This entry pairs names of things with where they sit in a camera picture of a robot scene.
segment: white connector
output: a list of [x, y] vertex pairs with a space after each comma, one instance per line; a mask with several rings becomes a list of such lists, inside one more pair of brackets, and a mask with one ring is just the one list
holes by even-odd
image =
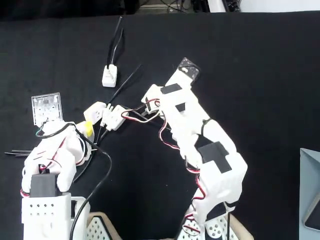
[[103, 109], [107, 107], [107, 104], [101, 101], [97, 101], [92, 104], [87, 110], [84, 111], [83, 115], [86, 121], [92, 122], [92, 125], [96, 124], [103, 114]]
[[[106, 129], [108, 131], [116, 131], [125, 121], [125, 118], [123, 118], [121, 116], [121, 114], [125, 111], [126, 109], [123, 108], [120, 105], [117, 105], [113, 111], [111, 112], [111, 114], [109, 115], [109, 117], [106, 120]], [[128, 116], [129, 113], [126, 112], [123, 114], [124, 116]]]
[[117, 83], [118, 68], [113, 64], [106, 65], [103, 70], [102, 86], [114, 88]]
[[104, 127], [106, 125], [108, 117], [111, 114], [113, 109], [114, 107], [111, 106], [111, 104], [109, 103], [108, 106], [106, 106], [106, 108], [102, 110], [102, 120], [100, 122], [101, 127]]

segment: black tablecloth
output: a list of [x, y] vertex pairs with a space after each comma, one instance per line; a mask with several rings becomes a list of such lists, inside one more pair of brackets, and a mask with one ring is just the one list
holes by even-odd
[[[0, 151], [32, 149], [31, 96], [60, 92], [65, 121], [80, 122], [115, 91], [101, 84], [118, 18], [0, 23]], [[118, 86], [139, 78], [116, 104], [135, 107], [163, 85], [183, 57], [199, 65], [192, 89], [248, 164], [234, 215], [258, 240], [298, 239], [299, 148], [320, 149], [320, 13], [173, 14], [124, 17]], [[173, 237], [196, 185], [179, 153], [152, 125], [126, 122], [102, 147], [113, 158], [91, 211], [105, 212], [124, 239]], [[0, 161], [1, 239], [22, 239], [22, 159]], [[98, 156], [72, 186], [88, 196], [107, 171]]]

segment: black fabric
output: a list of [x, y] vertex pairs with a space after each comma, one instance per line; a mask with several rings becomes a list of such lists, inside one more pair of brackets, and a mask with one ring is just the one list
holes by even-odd
[[[106, 101], [102, 87], [117, 17], [0, 23], [0, 152], [32, 149], [31, 96], [60, 92], [63, 117]], [[183, 57], [201, 67], [192, 90], [225, 129], [248, 170], [234, 215], [255, 239], [298, 239], [299, 148], [320, 150], [319, 12], [125, 16], [119, 86], [139, 63], [116, 104], [135, 107], [151, 84], [163, 85]], [[112, 173], [90, 201], [123, 239], [173, 237], [196, 190], [180, 154], [161, 144], [153, 125], [125, 122], [101, 147]], [[22, 239], [24, 161], [2, 155], [0, 232]], [[87, 197], [107, 172], [100, 154], [71, 192]]]

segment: electrical connector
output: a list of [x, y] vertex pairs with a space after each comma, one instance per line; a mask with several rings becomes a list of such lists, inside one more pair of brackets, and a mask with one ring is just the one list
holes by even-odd
[[86, 121], [92, 122], [95, 125], [101, 118], [103, 114], [103, 109], [107, 107], [107, 104], [101, 101], [97, 101], [92, 104], [87, 110], [84, 111], [83, 115]]
[[[121, 114], [125, 111], [126, 109], [123, 108], [120, 105], [117, 105], [113, 111], [110, 113], [109, 117], [106, 120], [106, 129], [108, 131], [116, 131], [125, 121], [125, 118], [121, 116]], [[126, 112], [123, 114], [124, 116], [128, 116], [129, 113]]]
[[114, 88], [117, 83], [118, 68], [113, 64], [106, 65], [103, 70], [102, 86]]
[[104, 127], [107, 123], [108, 117], [111, 114], [112, 110], [114, 109], [113, 106], [111, 106], [111, 104], [109, 103], [108, 106], [106, 106], [106, 108], [104, 108], [102, 110], [102, 119], [100, 122], [100, 126]]

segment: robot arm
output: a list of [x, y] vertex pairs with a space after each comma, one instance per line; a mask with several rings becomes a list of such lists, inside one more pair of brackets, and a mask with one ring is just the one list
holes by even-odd
[[[162, 114], [181, 157], [199, 174], [199, 188], [187, 211], [186, 221], [194, 218], [192, 221], [196, 221], [201, 239], [204, 239], [207, 222], [235, 209], [248, 166], [227, 133], [209, 117], [191, 91], [191, 84], [199, 73], [199, 68], [184, 58], [165, 86], [153, 84], [141, 101], [146, 103], [146, 113], [159, 111]], [[160, 105], [148, 102], [151, 99], [158, 99]], [[200, 135], [210, 143], [197, 149], [195, 143]]]

